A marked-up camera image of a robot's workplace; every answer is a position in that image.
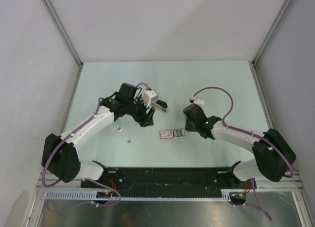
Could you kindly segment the beige black stapler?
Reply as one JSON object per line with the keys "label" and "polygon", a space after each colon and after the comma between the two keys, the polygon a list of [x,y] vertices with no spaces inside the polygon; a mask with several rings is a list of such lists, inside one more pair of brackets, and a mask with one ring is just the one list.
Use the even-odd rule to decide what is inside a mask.
{"label": "beige black stapler", "polygon": [[165,101],[162,100],[156,100],[155,102],[153,102],[153,107],[162,112],[162,113],[168,113],[169,109],[168,109],[168,104]]}

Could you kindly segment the red white staple box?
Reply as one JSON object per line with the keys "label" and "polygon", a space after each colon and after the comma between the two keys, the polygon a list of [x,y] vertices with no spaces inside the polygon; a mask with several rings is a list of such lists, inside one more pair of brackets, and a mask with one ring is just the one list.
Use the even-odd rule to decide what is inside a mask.
{"label": "red white staple box", "polygon": [[184,129],[166,130],[166,131],[159,132],[159,137],[161,140],[173,139],[173,138],[184,137],[184,136],[185,136]]}

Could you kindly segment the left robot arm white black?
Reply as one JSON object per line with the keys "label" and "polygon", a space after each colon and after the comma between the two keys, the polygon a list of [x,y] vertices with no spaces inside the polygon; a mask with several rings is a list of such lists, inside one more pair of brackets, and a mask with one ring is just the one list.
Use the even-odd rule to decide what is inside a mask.
{"label": "left robot arm white black", "polygon": [[55,175],[59,182],[68,183],[77,178],[91,180],[100,188],[108,184],[105,167],[99,162],[81,161],[78,151],[102,129],[125,115],[131,116],[141,127],[154,124],[152,104],[158,100],[158,92],[147,88],[137,95],[137,90],[137,86],[123,83],[111,96],[99,98],[95,112],[80,124],[60,135],[52,133],[46,137],[41,161],[43,186],[49,186],[45,181],[47,172]]}

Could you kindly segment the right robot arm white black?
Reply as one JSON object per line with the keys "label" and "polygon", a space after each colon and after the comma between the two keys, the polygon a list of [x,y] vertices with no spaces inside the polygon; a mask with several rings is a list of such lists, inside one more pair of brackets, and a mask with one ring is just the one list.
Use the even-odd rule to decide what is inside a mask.
{"label": "right robot arm white black", "polygon": [[231,143],[253,153],[252,160],[236,162],[230,168],[227,175],[230,187],[239,188],[245,181],[258,177],[279,182],[283,177],[293,175],[292,164],[296,154],[277,130],[247,131],[225,125],[219,117],[206,117],[203,109],[194,103],[185,107],[183,113],[186,117],[185,130],[196,132],[205,139]]}

